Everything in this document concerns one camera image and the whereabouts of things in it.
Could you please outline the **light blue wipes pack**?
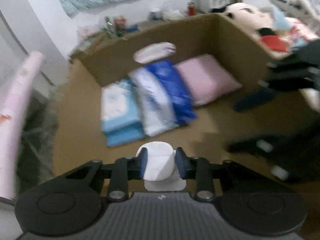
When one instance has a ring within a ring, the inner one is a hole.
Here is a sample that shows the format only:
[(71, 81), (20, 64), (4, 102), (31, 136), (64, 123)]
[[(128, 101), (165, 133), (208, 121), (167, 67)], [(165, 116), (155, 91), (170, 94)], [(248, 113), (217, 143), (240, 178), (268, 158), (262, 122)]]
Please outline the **light blue wipes pack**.
[(101, 89), (100, 120), (108, 147), (118, 147), (145, 138), (142, 114), (129, 78)]

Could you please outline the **blue white tissue pack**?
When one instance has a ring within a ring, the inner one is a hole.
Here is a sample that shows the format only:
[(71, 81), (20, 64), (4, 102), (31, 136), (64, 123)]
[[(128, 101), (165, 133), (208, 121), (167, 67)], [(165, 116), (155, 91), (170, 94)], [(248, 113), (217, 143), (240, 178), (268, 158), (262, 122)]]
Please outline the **blue white tissue pack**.
[(144, 132), (154, 137), (197, 119), (193, 100), (171, 61), (147, 64), (129, 73), (142, 110)]

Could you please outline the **brown cardboard box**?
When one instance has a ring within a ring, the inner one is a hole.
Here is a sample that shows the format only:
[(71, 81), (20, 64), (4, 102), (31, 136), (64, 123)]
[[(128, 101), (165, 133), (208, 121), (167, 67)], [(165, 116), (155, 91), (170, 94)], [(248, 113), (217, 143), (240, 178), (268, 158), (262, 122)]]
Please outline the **brown cardboard box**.
[(172, 21), (75, 59), (59, 110), (57, 174), (149, 152), (146, 186), (171, 178), (175, 150), (232, 159), (319, 197), (319, 113), (300, 91), (262, 99), (272, 55), (221, 14)]

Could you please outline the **pink pillow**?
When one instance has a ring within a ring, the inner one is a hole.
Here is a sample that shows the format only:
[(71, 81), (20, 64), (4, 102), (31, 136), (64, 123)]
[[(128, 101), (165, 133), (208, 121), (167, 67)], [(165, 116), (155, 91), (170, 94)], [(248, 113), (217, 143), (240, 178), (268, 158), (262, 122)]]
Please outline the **pink pillow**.
[(209, 54), (187, 59), (174, 67), (191, 93), (195, 107), (211, 103), (242, 88), (242, 84)]

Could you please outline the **pink-covered folding table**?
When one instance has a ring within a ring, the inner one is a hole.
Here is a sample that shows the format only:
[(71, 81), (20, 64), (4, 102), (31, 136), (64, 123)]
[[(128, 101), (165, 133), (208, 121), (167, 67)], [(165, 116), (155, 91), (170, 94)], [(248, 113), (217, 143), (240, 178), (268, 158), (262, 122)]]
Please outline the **pink-covered folding table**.
[(25, 114), (33, 80), (44, 62), (44, 55), (33, 51), (12, 80), (1, 106), (1, 197), (16, 198), (16, 166)]

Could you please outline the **plush doll red shirt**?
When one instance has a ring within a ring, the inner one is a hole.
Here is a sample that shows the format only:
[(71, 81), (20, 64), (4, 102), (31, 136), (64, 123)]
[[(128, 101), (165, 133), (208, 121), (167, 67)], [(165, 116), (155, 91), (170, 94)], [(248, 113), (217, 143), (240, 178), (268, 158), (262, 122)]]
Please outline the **plush doll red shirt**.
[(221, 8), (210, 9), (209, 12), (224, 14), (272, 51), (281, 53), (289, 51), (289, 46), (274, 31), (271, 16), (253, 5), (232, 3)]

